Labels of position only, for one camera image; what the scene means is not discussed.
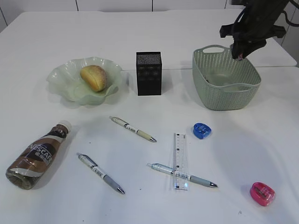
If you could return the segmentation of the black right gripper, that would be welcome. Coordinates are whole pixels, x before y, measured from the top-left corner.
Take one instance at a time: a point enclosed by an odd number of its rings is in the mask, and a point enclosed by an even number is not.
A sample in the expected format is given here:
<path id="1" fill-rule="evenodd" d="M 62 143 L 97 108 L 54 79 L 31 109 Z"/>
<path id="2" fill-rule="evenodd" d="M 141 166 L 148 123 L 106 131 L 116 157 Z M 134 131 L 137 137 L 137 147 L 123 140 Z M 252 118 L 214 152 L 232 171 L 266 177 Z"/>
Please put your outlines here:
<path id="1" fill-rule="evenodd" d="M 220 37 L 228 35 L 234 38 L 231 45 L 232 58 L 237 60 L 238 55 L 242 54 L 242 59 L 254 51 L 266 45 L 266 39 L 271 37 L 282 38 L 286 34 L 283 26 L 275 25 L 276 18 L 265 14 L 250 14 L 241 12 L 232 24 L 223 25 L 220 28 Z M 239 41 L 248 41 L 242 50 Z"/>

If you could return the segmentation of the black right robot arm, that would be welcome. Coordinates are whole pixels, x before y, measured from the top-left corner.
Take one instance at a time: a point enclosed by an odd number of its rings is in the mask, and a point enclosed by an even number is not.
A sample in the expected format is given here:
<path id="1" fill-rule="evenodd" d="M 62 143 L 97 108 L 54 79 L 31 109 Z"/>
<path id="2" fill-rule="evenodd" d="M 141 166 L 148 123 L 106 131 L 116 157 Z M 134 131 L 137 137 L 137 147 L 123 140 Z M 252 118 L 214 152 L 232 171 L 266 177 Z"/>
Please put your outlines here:
<path id="1" fill-rule="evenodd" d="M 220 36 L 234 39 L 231 45 L 233 59 L 242 60 L 264 47 L 271 37 L 281 38 L 286 34 L 283 26 L 275 25 L 288 0 L 248 0 L 234 23 L 223 25 Z"/>

